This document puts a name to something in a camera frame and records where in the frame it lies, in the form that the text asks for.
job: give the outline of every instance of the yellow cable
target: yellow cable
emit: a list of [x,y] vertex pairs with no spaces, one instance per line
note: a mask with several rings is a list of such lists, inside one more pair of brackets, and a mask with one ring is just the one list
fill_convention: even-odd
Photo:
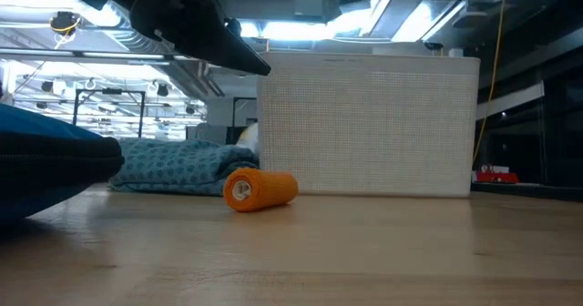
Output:
[[496,86],[496,70],[498,68],[498,56],[500,54],[500,42],[502,41],[502,23],[504,22],[504,6],[506,5],[506,0],[502,0],[502,5],[500,6],[500,22],[498,23],[498,37],[496,39],[496,52],[494,53],[494,68],[492,69],[492,85],[490,86],[490,95],[488,96],[488,101],[486,103],[486,115],[482,120],[482,128],[480,129],[480,136],[477,139],[476,152],[474,153],[474,161],[476,163],[477,154],[480,151],[480,144],[482,143],[482,138],[484,137],[484,130],[486,128],[486,120],[488,119],[490,113],[490,103],[492,101],[492,96],[494,95],[494,87]]
[[54,27],[52,27],[52,24],[53,24],[53,18],[50,18],[50,19],[48,20],[48,24],[51,26],[51,29],[52,29],[53,31],[55,31],[55,32],[66,32],[66,31],[69,31],[69,30],[71,30],[71,29],[73,29],[73,28],[77,27],[77,25],[79,25],[79,22],[81,22],[81,17],[77,18],[77,21],[76,21],[76,22],[75,22],[73,25],[71,25],[71,26],[69,26],[69,27],[66,27],[66,28],[54,28]]

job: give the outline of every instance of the ceiling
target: ceiling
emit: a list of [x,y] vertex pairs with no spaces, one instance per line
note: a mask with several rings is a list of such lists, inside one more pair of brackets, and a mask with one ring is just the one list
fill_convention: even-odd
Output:
[[[297,19],[296,0],[220,1],[227,15],[240,19],[245,41],[258,52],[430,56],[435,51],[426,49],[422,39],[440,43],[445,49],[478,45],[496,33],[493,23],[499,11],[499,3],[484,0],[366,0],[360,10],[339,12],[334,18],[322,15],[321,22],[290,23],[284,19]],[[479,7],[486,12],[486,20],[464,29],[453,28],[451,23],[463,5]],[[537,2],[512,4],[506,10],[510,18],[507,28],[520,25],[540,12],[541,6]],[[62,40],[64,37],[50,29],[48,21],[57,11],[82,17],[74,39]],[[257,37],[271,40],[266,43]],[[26,50],[26,54],[11,56],[0,52],[5,54],[0,62],[3,80],[11,82],[9,92],[17,92],[16,106],[70,121],[76,89],[143,91],[144,136],[149,138],[184,138],[186,125],[205,120],[205,101],[254,97],[258,79],[176,56],[172,45],[153,42],[133,31],[127,11],[113,3],[97,11],[79,0],[0,0],[0,48]],[[56,48],[57,52],[76,52],[47,55],[46,50]],[[142,54],[156,56],[144,58]],[[44,82],[52,82],[51,92],[43,90]],[[166,97],[157,94],[160,85],[168,87]],[[78,109],[79,126],[116,137],[137,135],[140,100],[98,92],[88,97],[88,93],[80,96],[86,101]],[[192,114],[186,112],[188,106],[189,110],[194,108]]]

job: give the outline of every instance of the red object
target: red object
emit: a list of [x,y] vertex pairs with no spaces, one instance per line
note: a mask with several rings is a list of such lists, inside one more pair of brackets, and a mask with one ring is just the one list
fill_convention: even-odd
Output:
[[495,173],[493,166],[489,165],[476,172],[476,182],[516,184],[519,181],[516,173]]

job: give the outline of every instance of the blue fabric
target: blue fabric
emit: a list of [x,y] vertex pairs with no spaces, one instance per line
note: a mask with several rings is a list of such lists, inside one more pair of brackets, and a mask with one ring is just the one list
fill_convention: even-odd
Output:
[[101,138],[58,119],[0,104],[0,131],[38,134],[52,138]]
[[128,138],[119,145],[126,163],[109,181],[117,191],[221,196],[230,173],[259,167],[251,150],[208,141]]

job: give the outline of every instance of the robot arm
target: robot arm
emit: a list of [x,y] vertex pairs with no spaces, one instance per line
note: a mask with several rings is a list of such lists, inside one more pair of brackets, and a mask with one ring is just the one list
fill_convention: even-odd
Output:
[[[97,9],[107,2],[83,1]],[[134,29],[154,40],[163,37],[181,54],[258,75],[271,71],[240,38],[239,22],[224,15],[218,0],[113,1],[129,11]]]

